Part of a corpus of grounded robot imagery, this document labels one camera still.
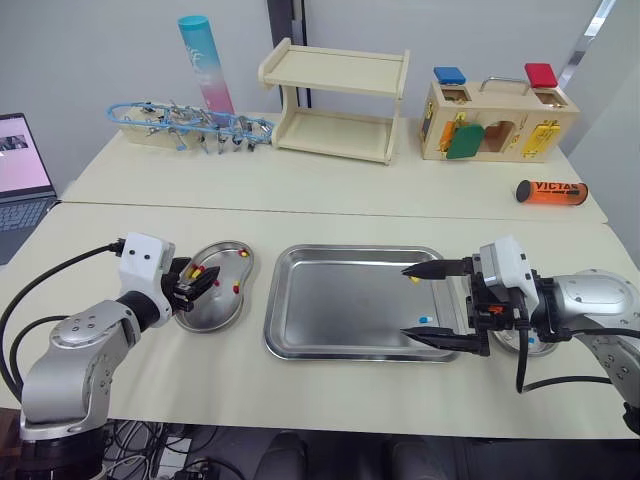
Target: pink and blue bottle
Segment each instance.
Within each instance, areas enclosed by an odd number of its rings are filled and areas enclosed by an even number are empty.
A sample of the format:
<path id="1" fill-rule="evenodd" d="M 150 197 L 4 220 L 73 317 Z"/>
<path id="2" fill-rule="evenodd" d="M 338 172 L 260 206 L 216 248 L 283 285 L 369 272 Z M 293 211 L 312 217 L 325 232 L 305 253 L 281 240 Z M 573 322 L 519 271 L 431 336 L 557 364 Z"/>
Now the pink and blue bottle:
<path id="1" fill-rule="evenodd" d="M 203 15 L 182 17 L 178 20 L 178 26 L 207 109 L 235 113 L 222 74 L 220 57 L 213 41 L 209 19 Z"/>

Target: laptop keyboard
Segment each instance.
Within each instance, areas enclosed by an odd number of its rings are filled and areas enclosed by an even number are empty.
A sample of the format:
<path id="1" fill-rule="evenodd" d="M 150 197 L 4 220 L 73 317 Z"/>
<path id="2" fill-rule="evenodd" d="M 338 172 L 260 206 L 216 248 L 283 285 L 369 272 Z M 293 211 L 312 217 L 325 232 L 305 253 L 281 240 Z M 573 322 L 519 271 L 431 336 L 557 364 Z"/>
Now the laptop keyboard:
<path id="1" fill-rule="evenodd" d="M 0 207 L 0 232 L 33 227 L 38 223 L 47 201 L 45 199 L 39 202 Z"/>

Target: kidney-shaped metal dish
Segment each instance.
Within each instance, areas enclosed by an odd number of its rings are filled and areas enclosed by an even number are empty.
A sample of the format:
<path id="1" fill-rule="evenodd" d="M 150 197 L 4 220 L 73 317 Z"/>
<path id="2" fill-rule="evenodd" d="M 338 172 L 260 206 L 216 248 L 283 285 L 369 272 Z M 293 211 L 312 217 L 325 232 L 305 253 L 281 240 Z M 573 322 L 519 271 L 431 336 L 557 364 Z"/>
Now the kidney-shaped metal dish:
<path id="1" fill-rule="evenodd" d="M 245 282 L 253 267 L 251 249 L 236 241 L 209 245 L 180 273 L 181 281 L 189 282 L 194 266 L 220 267 L 220 273 L 212 288 L 194 302 L 193 310 L 177 313 L 178 323 L 191 332 L 206 333 L 237 319 L 246 294 Z"/>
<path id="2" fill-rule="evenodd" d="M 285 359 L 447 362 L 403 328 L 440 326 L 459 333 L 452 280 L 414 282 L 401 274 L 439 259 L 423 247 L 296 245 L 276 263 L 267 305 L 267 346 Z"/>

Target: wooden shelf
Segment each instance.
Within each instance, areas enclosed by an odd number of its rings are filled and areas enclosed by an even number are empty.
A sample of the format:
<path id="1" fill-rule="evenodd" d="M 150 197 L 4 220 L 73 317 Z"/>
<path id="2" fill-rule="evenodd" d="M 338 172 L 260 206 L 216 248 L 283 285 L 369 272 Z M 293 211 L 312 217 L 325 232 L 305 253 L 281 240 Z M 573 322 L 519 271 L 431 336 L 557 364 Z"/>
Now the wooden shelf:
<path id="1" fill-rule="evenodd" d="M 408 66 L 408 50 L 403 55 L 330 50 L 291 45 L 284 38 L 258 69 L 265 87 L 282 86 L 273 146 L 388 164 Z M 393 98 L 393 118 L 300 108 L 296 87 Z"/>
<path id="2" fill-rule="evenodd" d="M 387 163 L 391 127 L 390 118 L 298 109 L 278 146 Z"/>

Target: metal handle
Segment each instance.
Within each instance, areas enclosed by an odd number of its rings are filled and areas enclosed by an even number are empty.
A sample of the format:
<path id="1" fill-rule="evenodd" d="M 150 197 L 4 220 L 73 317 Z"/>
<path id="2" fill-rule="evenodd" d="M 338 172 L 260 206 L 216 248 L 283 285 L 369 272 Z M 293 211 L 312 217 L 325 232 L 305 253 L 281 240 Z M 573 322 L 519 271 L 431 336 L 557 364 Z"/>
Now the metal handle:
<path id="1" fill-rule="evenodd" d="M 509 78 L 509 77 L 489 77 L 487 78 L 484 82 L 482 82 L 482 85 L 480 85 L 480 92 L 484 90 L 484 86 L 489 83 L 489 82 L 511 82 L 511 83 L 522 83 L 525 86 L 524 92 L 522 92 L 522 95 L 526 95 L 527 92 L 529 91 L 529 82 L 527 82 L 526 80 L 522 80 L 521 78 Z"/>

